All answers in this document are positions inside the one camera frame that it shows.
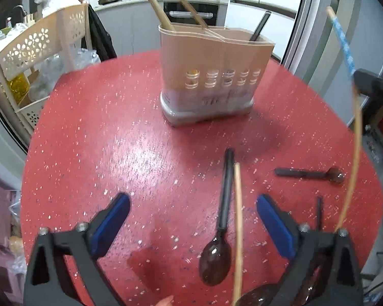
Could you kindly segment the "left hand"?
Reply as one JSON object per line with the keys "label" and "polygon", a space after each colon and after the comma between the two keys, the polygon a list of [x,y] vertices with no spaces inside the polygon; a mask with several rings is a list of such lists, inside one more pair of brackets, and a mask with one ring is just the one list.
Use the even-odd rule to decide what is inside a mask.
{"label": "left hand", "polygon": [[172,306],[173,301],[174,301],[174,296],[170,295],[160,300],[155,306]]}

